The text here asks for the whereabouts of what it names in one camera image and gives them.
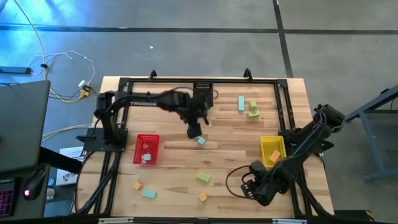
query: red plastic basket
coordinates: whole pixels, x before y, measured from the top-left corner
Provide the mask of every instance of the red plastic basket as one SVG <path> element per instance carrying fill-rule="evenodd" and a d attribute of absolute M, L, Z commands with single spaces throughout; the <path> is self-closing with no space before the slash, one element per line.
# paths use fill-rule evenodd
<path fill-rule="evenodd" d="M 158 134 L 139 134 L 137 135 L 136 152 L 132 160 L 133 164 L 155 165 L 157 162 L 157 153 L 159 151 Z M 145 161 L 144 154 L 150 154 L 151 160 Z"/>

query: cyan block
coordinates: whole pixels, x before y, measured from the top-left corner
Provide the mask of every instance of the cyan block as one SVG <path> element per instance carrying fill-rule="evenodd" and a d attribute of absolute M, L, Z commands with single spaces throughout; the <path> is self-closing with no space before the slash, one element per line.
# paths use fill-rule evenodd
<path fill-rule="evenodd" d="M 244 111 L 244 97 L 243 96 L 238 97 L 238 110 Z"/>
<path fill-rule="evenodd" d="M 149 197 L 149 198 L 155 198 L 156 197 L 156 191 L 154 191 L 154 190 L 143 190 L 142 191 L 142 196 L 143 197 Z"/>
<path fill-rule="evenodd" d="M 198 143 L 201 144 L 201 145 L 203 145 L 203 144 L 206 142 L 205 139 L 202 138 L 202 137 L 199 137 L 197 141 L 198 141 Z"/>
<path fill-rule="evenodd" d="M 151 157 L 152 157 L 152 156 L 150 156 L 150 154 L 144 154 L 144 160 L 145 160 L 145 161 L 150 161 L 150 160 L 151 160 Z"/>

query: wooden table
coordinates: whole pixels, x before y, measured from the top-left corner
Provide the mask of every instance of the wooden table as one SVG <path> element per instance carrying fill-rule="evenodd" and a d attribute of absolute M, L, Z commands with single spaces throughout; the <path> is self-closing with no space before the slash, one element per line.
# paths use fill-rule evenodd
<path fill-rule="evenodd" d="M 120 77 L 104 77 L 101 92 L 117 90 Z M 295 123 L 303 127 L 312 120 L 304 80 L 288 79 Z M 134 83 L 133 91 L 160 93 L 188 83 Z M 225 217 L 225 218 L 290 218 L 294 216 L 290 192 L 277 194 L 263 207 L 256 201 L 237 198 L 225 187 L 227 173 L 261 159 L 260 136 L 275 136 L 279 127 L 274 87 L 267 84 L 214 84 L 220 96 L 208 112 L 209 126 L 201 121 L 204 146 L 188 139 L 184 124 L 176 113 L 160 108 L 132 107 L 129 110 L 127 146 L 122 153 L 114 195 L 112 216 L 130 217 Z M 245 112 L 238 112 L 238 96 L 243 95 Z M 284 95 L 281 94 L 285 109 Z M 261 112 L 258 119 L 247 119 L 248 103 L 256 101 Z M 159 134 L 159 158 L 156 166 L 132 164 L 138 134 Z M 97 152 L 85 164 L 78 185 L 80 208 L 98 185 L 104 153 Z M 307 184 L 317 200 L 333 213 L 325 171 L 319 158 L 311 156 L 304 164 Z M 198 172 L 211 175 L 209 183 L 196 178 Z M 233 192 L 240 190 L 241 176 L 229 178 Z M 144 189 L 155 190 L 155 199 L 144 198 L 133 189 L 139 181 Z M 302 193 L 297 187 L 300 208 L 304 211 Z M 108 188 L 105 189 L 105 207 Z M 205 193 L 208 200 L 200 202 Z"/>

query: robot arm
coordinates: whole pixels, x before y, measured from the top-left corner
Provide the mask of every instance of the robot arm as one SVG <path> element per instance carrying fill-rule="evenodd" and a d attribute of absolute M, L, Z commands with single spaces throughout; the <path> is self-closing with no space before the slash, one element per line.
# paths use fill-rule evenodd
<path fill-rule="evenodd" d="M 203 118 L 208 124 L 206 112 L 209 109 L 206 95 L 194 95 L 175 91 L 174 89 L 162 93 L 127 93 L 125 91 L 107 91 L 97 97 L 96 110 L 94 115 L 101 120 L 104 126 L 104 140 L 107 143 L 119 140 L 119 128 L 113 116 L 125 106 L 153 106 L 169 112 L 176 112 L 180 119 L 188 124 L 187 134 L 189 138 L 201 135 L 198 118 Z"/>
<path fill-rule="evenodd" d="M 249 180 L 241 186 L 246 197 L 256 199 L 263 206 L 269 205 L 277 192 L 286 193 L 298 181 L 300 165 L 311 154 L 321 153 L 333 147 L 333 143 L 325 139 L 341 130 L 344 115 L 329 105 L 319 105 L 315 111 L 313 121 L 306 127 L 282 133 L 287 148 L 293 149 L 290 150 L 293 153 L 289 157 L 275 164 L 271 170 L 266 170 L 260 161 L 249 166 L 249 173 L 254 175 L 254 180 Z M 302 189 L 303 193 L 308 194 L 315 210 L 319 208 L 318 211 L 324 212 L 305 184 L 298 184 L 300 188 L 306 188 Z"/>

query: concrete floor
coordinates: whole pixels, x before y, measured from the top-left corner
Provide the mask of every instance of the concrete floor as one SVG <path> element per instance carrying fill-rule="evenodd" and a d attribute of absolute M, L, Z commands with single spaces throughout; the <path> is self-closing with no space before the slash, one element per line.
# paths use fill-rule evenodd
<path fill-rule="evenodd" d="M 276 29 L 271 0 L 20 0 L 34 24 L 103 27 L 192 27 Z M 398 29 L 394 0 L 279 0 L 286 29 Z M 26 24 L 9 1 L 0 22 Z M 92 87 L 104 75 L 204 75 L 240 77 L 246 67 L 255 77 L 286 77 L 278 34 L 40 32 L 46 54 L 76 50 L 95 62 Z M 35 34 L 0 31 L 1 65 L 26 66 L 40 53 Z M 349 113 L 398 82 L 398 35 L 286 35 L 293 76 L 304 78 L 311 107 L 329 103 Z M 39 63 L 33 65 L 39 69 Z M 49 78 L 60 94 L 71 95 L 91 76 L 79 56 L 60 56 Z M 2 82 L 31 82 L 42 76 L 0 74 Z M 90 124 L 94 97 L 74 104 L 49 100 L 45 133 Z M 81 146 L 83 130 L 44 142 L 51 149 Z M 354 120 L 332 136 L 325 153 L 326 175 L 335 209 L 369 209 L 376 220 L 397 222 L 398 178 L 365 183 L 376 170 L 362 124 Z M 61 191 L 68 198 L 70 191 Z M 46 215 L 64 214 L 68 201 L 49 203 Z"/>

